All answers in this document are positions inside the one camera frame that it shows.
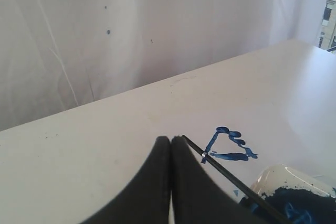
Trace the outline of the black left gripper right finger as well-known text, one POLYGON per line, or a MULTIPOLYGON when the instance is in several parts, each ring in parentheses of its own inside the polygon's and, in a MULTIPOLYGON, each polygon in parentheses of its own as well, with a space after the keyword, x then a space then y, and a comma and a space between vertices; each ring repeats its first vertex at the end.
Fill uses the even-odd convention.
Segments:
POLYGON ((181 136, 171 140, 171 191, 175 223, 264 223, 213 182, 181 136))

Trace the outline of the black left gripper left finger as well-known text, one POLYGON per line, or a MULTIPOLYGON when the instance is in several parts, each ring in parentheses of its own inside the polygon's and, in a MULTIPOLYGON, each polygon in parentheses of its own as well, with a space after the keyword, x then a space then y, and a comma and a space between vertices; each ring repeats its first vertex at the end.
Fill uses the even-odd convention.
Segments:
POLYGON ((127 186, 83 223, 169 223, 170 140, 157 137, 127 186))

